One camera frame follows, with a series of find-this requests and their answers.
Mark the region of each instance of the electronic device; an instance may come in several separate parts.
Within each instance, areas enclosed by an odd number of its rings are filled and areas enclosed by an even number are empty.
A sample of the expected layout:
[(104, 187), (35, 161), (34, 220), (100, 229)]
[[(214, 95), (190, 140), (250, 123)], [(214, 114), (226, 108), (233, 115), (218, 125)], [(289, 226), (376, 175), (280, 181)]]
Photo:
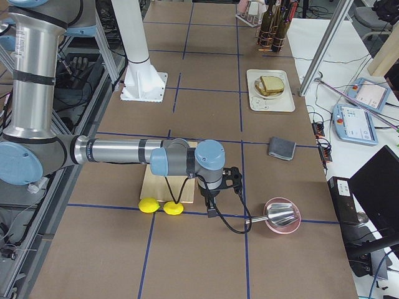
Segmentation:
[(378, 144), (372, 117), (363, 109), (337, 104), (333, 110), (333, 121), (340, 139), (362, 145)]
[(358, 225), (355, 201), (349, 189), (348, 179), (333, 176), (328, 184), (338, 221), (342, 224)]
[[(350, 190), (383, 237), (399, 234), (398, 178), (399, 157), (385, 145), (349, 179)], [(399, 245), (391, 249), (399, 250)]]
[(358, 78), (354, 81), (353, 87), (347, 90), (349, 97), (379, 113), (382, 112), (389, 93), (389, 87), (381, 86), (366, 78)]

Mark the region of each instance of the blue joint cap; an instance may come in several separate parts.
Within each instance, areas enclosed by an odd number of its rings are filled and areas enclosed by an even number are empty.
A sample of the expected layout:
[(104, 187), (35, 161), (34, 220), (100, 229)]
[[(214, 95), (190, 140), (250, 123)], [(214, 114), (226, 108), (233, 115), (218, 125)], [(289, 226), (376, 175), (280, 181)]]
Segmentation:
[(195, 149), (195, 159), (199, 165), (208, 170), (219, 170), (226, 162), (224, 148), (215, 140), (200, 142)]
[(42, 164), (34, 153), (18, 143), (0, 143), (0, 179), (13, 185), (26, 185), (42, 176)]
[(8, 2), (18, 7), (36, 7), (48, 2), (48, 0), (8, 0)]
[(155, 176), (167, 176), (169, 171), (166, 149), (155, 148), (151, 152), (150, 168)]

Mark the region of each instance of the white pillar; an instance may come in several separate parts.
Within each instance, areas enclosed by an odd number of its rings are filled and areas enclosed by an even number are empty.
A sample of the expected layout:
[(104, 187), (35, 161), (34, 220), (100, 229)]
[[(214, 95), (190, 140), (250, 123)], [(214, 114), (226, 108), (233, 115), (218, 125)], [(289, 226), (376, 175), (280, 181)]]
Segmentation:
[(112, 0), (112, 6), (129, 60), (121, 99), (162, 102), (168, 74), (150, 62), (138, 0)]

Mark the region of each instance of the gray sponge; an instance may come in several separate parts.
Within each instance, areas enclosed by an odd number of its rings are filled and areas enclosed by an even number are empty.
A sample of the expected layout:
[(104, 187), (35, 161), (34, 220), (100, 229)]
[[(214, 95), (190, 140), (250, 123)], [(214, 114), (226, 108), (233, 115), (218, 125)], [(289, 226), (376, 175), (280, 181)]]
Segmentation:
[(269, 155), (290, 161), (294, 157), (296, 143), (293, 141), (272, 137), (269, 145)]

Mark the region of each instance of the yellow lemon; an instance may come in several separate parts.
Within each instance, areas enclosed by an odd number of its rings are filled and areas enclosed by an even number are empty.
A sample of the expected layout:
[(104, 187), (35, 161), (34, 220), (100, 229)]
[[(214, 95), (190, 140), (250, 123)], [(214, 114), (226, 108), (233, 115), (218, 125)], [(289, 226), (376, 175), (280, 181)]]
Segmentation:
[(184, 207), (180, 202), (178, 204), (175, 204), (173, 201), (168, 201), (163, 206), (163, 210), (169, 215), (178, 215), (183, 212)]
[(160, 204), (155, 198), (146, 197), (138, 203), (138, 208), (143, 213), (154, 213), (160, 208)]

